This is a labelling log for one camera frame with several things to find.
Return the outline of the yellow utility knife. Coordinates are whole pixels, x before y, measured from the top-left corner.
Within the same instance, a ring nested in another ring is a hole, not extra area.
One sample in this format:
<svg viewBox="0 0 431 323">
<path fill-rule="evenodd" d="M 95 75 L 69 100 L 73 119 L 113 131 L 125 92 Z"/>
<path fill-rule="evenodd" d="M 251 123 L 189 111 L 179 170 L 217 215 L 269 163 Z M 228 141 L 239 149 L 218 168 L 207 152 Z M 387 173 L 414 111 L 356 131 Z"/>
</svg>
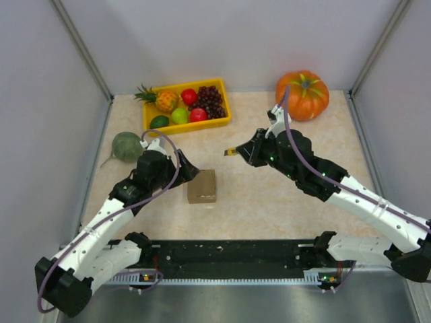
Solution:
<svg viewBox="0 0 431 323">
<path fill-rule="evenodd" d="M 224 151 L 224 156 L 234 156 L 237 154 L 238 154 L 237 148 L 235 147 L 228 148 Z"/>
</svg>

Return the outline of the brown cardboard express box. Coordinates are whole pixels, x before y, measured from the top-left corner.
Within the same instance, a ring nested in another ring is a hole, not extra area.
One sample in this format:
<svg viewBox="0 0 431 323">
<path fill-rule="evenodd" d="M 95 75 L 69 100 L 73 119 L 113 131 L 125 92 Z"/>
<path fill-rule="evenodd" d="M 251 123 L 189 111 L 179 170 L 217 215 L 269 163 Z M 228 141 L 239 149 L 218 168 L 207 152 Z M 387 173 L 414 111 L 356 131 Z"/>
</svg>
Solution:
<svg viewBox="0 0 431 323">
<path fill-rule="evenodd" d="M 193 180 L 187 183 L 189 204 L 215 203 L 217 184 L 215 170 L 200 170 Z"/>
</svg>

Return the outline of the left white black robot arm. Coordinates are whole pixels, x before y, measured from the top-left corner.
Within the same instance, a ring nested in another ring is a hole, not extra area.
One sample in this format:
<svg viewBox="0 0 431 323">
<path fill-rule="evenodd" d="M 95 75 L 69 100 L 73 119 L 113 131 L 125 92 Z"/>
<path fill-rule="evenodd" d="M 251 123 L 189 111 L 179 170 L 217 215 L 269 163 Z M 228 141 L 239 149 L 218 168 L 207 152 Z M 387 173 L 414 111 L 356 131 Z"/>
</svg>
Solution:
<svg viewBox="0 0 431 323">
<path fill-rule="evenodd" d="M 171 188 L 191 181 L 199 173 L 181 150 L 175 159 L 163 149 L 147 149 L 136 168 L 115 184 L 93 220 L 52 258 L 41 258 L 35 266 L 37 306 L 52 304 L 69 317 L 78 315 L 93 294 L 127 267 L 147 266 L 153 257 L 145 235 L 135 234 L 111 250 L 106 245 L 150 201 Z"/>
</svg>

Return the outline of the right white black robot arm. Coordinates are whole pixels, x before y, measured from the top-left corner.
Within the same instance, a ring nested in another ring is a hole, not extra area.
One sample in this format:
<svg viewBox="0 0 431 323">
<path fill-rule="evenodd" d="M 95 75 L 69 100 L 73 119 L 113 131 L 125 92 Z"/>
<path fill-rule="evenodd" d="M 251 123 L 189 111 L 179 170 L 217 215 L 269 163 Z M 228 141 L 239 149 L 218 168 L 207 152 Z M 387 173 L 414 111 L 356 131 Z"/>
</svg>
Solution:
<svg viewBox="0 0 431 323">
<path fill-rule="evenodd" d="M 274 135 L 257 129 L 235 151 L 248 165 L 272 167 L 304 194 L 335 205 L 380 232 L 373 238 L 324 232 L 314 245 L 314 258 L 320 265 L 335 261 L 379 264 L 410 281 L 430 282 L 430 221 L 408 215 L 341 166 L 316 156 L 311 140 L 301 132 Z"/>
</svg>

